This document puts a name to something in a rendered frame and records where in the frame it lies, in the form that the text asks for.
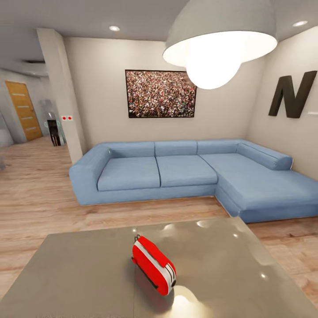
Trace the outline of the radio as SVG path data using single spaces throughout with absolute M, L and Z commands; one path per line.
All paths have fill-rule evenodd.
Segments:
M 169 295 L 176 283 L 173 263 L 150 242 L 140 236 L 135 239 L 132 260 L 161 295 Z

